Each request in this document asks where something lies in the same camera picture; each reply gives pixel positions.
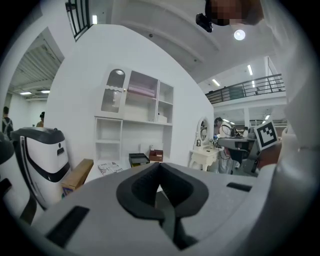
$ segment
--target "ceiling light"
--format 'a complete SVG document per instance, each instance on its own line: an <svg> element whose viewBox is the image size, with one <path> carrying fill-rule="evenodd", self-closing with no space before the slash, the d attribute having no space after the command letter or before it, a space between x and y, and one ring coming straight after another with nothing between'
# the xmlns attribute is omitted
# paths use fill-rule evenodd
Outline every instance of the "ceiling light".
<svg viewBox="0 0 320 256"><path fill-rule="evenodd" d="M246 33L241 29L238 29L236 32L234 32L234 38L237 39L238 41L245 39L245 37L246 37Z"/></svg>
<svg viewBox="0 0 320 256"><path fill-rule="evenodd" d="M252 68L250 65L248 65L248 69L249 69L250 76L252 76L254 73L252 72Z"/></svg>
<svg viewBox="0 0 320 256"><path fill-rule="evenodd" d="M220 83L218 83L216 79L213 79L212 81L213 81L217 86L220 86Z"/></svg>
<svg viewBox="0 0 320 256"><path fill-rule="evenodd" d="M98 16L92 15L92 24L98 24Z"/></svg>
<svg viewBox="0 0 320 256"><path fill-rule="evenodd" d="M125 73L122 70L117 70L116 73L120 76L124 75Z"/></svg>

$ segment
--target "white shelf unit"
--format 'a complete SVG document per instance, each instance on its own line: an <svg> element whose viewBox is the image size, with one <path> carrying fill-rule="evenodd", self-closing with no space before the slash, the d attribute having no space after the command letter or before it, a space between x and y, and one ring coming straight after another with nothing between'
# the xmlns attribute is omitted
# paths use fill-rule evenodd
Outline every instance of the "white shelf unit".
<svg viewBox="0 0 320 256"><path fill-rule="evenodd" d="M95 160L120 160L123 121L96 117L94 129Z"/></svg>
<svg viewBox="0 0 320 256"><path fill-rule="evenodd" d="M174 88L145 74L126 68L121 70L126 75L123 85L123 111L118 116L110 113L111 118L96 115L95 160L121 161L127 168L129 154L139 153L140 144L144 144L163 145L163 148L155 149L163 149L163 158L169 162ZM158 113L167 117L167 122L160 122Z"/></svg>
<svg viewBox="0 0 320 256"><path fill-rule="evenodd" d="M158 102L157 102L157 115L156 122L164 123L163 118L166 118L167 124L172 124L173 122L173 109L174 109L174 88L166 83L159 82L159 92L158 92Z"/></svg>

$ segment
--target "person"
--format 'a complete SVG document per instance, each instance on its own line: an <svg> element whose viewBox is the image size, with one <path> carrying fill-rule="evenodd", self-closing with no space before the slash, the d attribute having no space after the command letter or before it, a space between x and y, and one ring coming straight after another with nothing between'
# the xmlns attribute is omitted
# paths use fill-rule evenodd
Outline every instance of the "person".
<svg viewBox="0 0 320 256"><path fill-rule="evenodd" d="M40 118L41 118L41 121L36 124L36 127L44 127L45 112L41 113Z"/></svg>
<svg viewBox="0 0 320 256"><path fill-rule="evenodd" d="M243 131L243 135L242 135L243 138L247 138L248 137L248 133L249 133L248 130L249 130L249 128L247 126L245 126L244 127L244 131Z"/></svg>
<svg viewBox="0 0 320 256"><path fill-rule="evenodd" d="M214 126L219 129L219 138L231 137L231 125L225 122L221 117L217 117L214 120ZM225 149L219 152L218 155L218 173L219 174L231 174L232 173L233 160L230 155L226 153Z"/></svg>
<svg viewBox="0 0 320 256"><path fill-rule="evenodd" d="M286 91L287 107L284 113L288 127L281 135L282 145L277 144L261 152L260 157L270 161L259 161L258 168L265 166L262 163L276 164L300 147L319 147L320 137L314 129L320 125L319 118L312 118L307 130L300 129L301 120L297 120L302 118L307 122L310 120L307 116L318 114L320 102L315 95L320 92L317 87L320 80L319 62L311 51L310 42L288 11L275 0L206 0L205 15L218 26L256 25L264 19L274 36L273 48Z"/></svg>
<svg viewBox="0 0 320 256"><path fill-rule="evenodd" d="M14 130L14 124L12 120L8 117L9 108L5 106L3 108L3 118L2 118L2 132L11 141L11 132Z"/></svg>

